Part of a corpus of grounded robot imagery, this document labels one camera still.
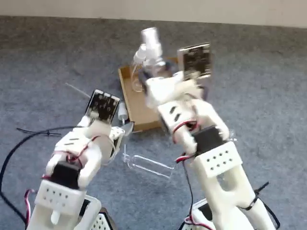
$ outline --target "cardboard box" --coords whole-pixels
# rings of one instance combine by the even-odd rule
[[[160,126],[158,115],[145,104],[143,92],[135,92],[130,80],[130,67],[118,69],[120,84],[130,121],[134,121],[134,131],[148,130]]]

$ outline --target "circuit board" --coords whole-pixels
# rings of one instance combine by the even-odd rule
[[[211,74],[210,44],[203,43],[196,46],[188,46],[178,50],[180,70],[184,75],[198,72],[199,77],[208,77]]]
[[[94,90],[85,110],[85,115],[111,123],[117,110],[120,99],[109,93]]]

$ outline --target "white wall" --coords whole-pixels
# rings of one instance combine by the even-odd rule
[[[121,18],[307,28],[307,0],[0,0],[0,15]]]

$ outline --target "white robotic arm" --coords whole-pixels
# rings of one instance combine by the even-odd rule
[[[86,187],[101,164],[119,151],[125,131],[111,126],[118,103],[118,98],[94,91],[78,126],[56,144],[27,230],[111,229],[101,221],[106,216],[99,213],[100,201],[86,195]]]
[[[196,81],[153,78],[147,80],[145,86],[149,104],[160,115],[173,141],[192,158],[191,166],[206,194],[212,222],[199,215],[198,209],[192,212],[194,219],[206,219],[207,227],[216,230],[253,230],[250,221],[238,209],[242,207],[258,230],[275,230],[263,202],[248,181],[235,144],[229,140],[228,127],[214,108],[201,99]],[[229,190],[220,186],[219,175],[224,175]]]

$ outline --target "hole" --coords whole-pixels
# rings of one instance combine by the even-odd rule
[[[171,110],[169,111],[169,113],[172,114],[172,113],[174,112],[175,109],[176,109],[176,106],[173,106],[173,107],[171,108]]]
[[[179,119],[180,115],[181,115],[181,114],[177,114],[177,115],[175,116],[174,121],[177,121],[177,120]]]

